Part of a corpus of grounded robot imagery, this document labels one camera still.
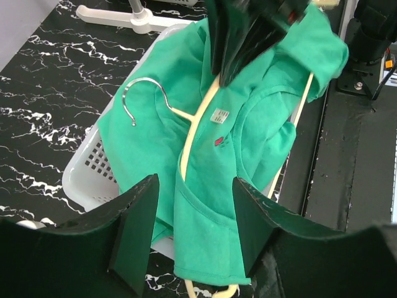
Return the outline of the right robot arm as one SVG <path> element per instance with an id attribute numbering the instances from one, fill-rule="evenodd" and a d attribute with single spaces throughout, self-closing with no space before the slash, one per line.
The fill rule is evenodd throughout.
<path id="1" fill-rule="evenodd" d="M 206 1 L 211 71 L 225 87 L 259 55 L 281 41 L 294 24 L 308 19 L 310 1 Z M 366 81 L 396 41 L 396 1 L 359 1 L 347 25 L 350 57 L 339 83 L 356 78 L 374 101 L 386 80 Z"/>

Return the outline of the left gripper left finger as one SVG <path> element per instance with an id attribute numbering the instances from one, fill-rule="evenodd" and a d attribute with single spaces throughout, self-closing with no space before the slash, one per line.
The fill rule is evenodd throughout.
<path id="1" fill-rule="evenodd" d="M 1 220 L 1 296 L 140 297 L 158 196 L 153 174 L 59 227 Z"/>

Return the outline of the cream white hanger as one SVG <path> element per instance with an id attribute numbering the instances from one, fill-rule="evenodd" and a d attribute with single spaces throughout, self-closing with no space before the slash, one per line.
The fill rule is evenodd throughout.
<path id="1" fill-rule="evenodd" d="M 318 6 L 319 8 L 321 7 L 322 9 L 333 9 L 334 7 L 339 5 L 340 1 L 311 1 L 311 2 L 313 4 L 315 4 L 316 6 Z M 310 90 L 310 87 L 311 87 L 312 80 L 313 80 L 313 73 L 310 73 L 310 75 L 308 77 L 308 80 L 307 80 L 307 83 L 306 83 L 306 86 L 305 86 L 305 89 L 304 89 L 304 92 L 303 92 L 303 95 L 301 97 L 299 106 L 294 111 L 294 113 L 295 113 L 294 114 L 295 118 L 293 119 L 293 124 L 294 125 L 298 124 L 301 112 L 303 110 L 303 106 L 305 105 L 305 101 L 306 101 L 306 98 L 308 96 L 308 93 L 309 93 L 309 90 Z M 163 94 L 163 97 L 164 97 L 164 100 L 165 100 L 165 103 L 166 103 L 168 109 L 171 112 L 177 114 L 178 116 L 180 116 L 180 117 L 182 117 L 184 119 L 187 119 L 190 122 L 190 128 L 189 128 L 189 131 L 188 131 L 188 134 L 187 134 L 187 138 L 186 138 L 186 141 L 185 141 L 185 144 L 184 144 L 184 149 L 182 151 L 182 157 L 181 157 L 181 162 L 180 162 L 180 170 L 181 170 L 182 180 L 185 180 L 186 172 L 187 172 L 187 165 L 188 165 L 188 161 L 189 161 L 189 155 L 190 155 L 190 152 L 191 152 L 194 136 L 195 136 L 195 134 L 197 132 L 197 129 L 199 127 L 199 123 L 200 123 L 200 121 L 201 121 L 206 109 L 209 107 L 213 97 L 215 96 L 216 92 L 220 88 L 220 74 L 218 74 L 217 77 L 214 79 L 212 85 L 210 86 L 210 88 L 207 91 L 202 103 L 199 105 L 199 107 L 197 109 L 197 112 L 194 115 L 191 115 L 189 113 L 183 112 L 183 111 L 181 111 L 179 109 L 176 109 L 176 108 L 172 107 L 169 104 L 169 101 L 168 101 L 168 98 L 166 96 L 166 92 L 165 92 L 164 88 L 157 81 L 155 81 L 155 80 L 153 80 L 151 78 L 147 78 L 147 77 L 142 77 L 142 78 L 137 78 L 137 79 L 132 80 L 130 83 L 128 83 L 126 85 L 126 87 L 123 90 L 123 93 L 122 93 L 122 105 L 123 105 L 123 108 L 124 108 L 125 112 L 129 116 L 129 118 L 131 118 L 133 127 L 136 125 L 136 120 L 135 120 L 133 114 L 128 110 L 127 103 L 126 103 L 126 96 L 127 96 L 128 90 L 134 84 L 136 84 L 138 82 L 141 82 L 141 81 L 149 81 L 150 83 L 153 83 L 157 87 L 159 87 L 161 92 L 162 92 L 162 94 Z M 270 195 L 270 196 L 272 195 L 272 193 L 274 191 L 274 187 L 275 187 L 275 184 L 276 184 L 276 182 L 278 180 L 280 171 L 281 171 L 281 168 L 278 170 L 277 174 L 275 175 L 275 178 L 274 178 L 275 181 L 272 182 L 272 184 L 270 185 L 270 190 L 269 190 L 269 193 L 268 193 L 268 195 Z M 189 297 L 197 297 L 196 294 L 195 294 L 195 291 L 194 291 L 193 282 L 191 280 L 187 280 L 187 279 L 185 279 L 184 282 L 185 282 L 185 286 L 186 286 L 186 289 L 187 289 Z M 214 295 L 212 297 L 232 297 L 238 289 L 239 289 L 239 285 L 238 284 L 230 284 L 228 286 L 227 290 L 214 293 Z"/>

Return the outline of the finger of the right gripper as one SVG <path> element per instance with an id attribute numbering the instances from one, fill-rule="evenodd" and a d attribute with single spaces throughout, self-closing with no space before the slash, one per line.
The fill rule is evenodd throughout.
<path id="1" fill-rule="evenodd" d="M 305 17 L 309 1 L 223 1 L 228 20 L 220 66 L 226 87 L 258 56 L 280 42 Z"/>
<path id="2" fill-rule="evenodd" d="M 252 1 L 205 1 L 211 44 L 211 71 L 226 72 L 257 16 Z"/>

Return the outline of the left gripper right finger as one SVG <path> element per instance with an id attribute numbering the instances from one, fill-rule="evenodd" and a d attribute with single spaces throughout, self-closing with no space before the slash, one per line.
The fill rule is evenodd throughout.
<path id="1" fill-rule="evenodd" d="M 234 178 L 246 276 L 256 297 L 395 297 L 396 226 L 346 233 L 315 223 Z"/>

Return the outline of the green tank top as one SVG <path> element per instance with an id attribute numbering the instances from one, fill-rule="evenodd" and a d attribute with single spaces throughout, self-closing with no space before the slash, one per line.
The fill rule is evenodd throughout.
<path id="1" fill-rule="evenodd" d="M 240 177 L 265 189 L 296 137 L 289 118 L 305 94 L 321 97 L 349 52 L 325 13 L 308 6 L 286 37 L 215 94 L 195 133 L 185 176 L 179 165 L 190 122 L 215 77 L 208 22 L 157 42 L 99 119 L 105 155 L 120 192 L 159 177 L 152 241 L 174 240 L 176 276 L 213 286 L 248 285 L 233 204 Z"/>

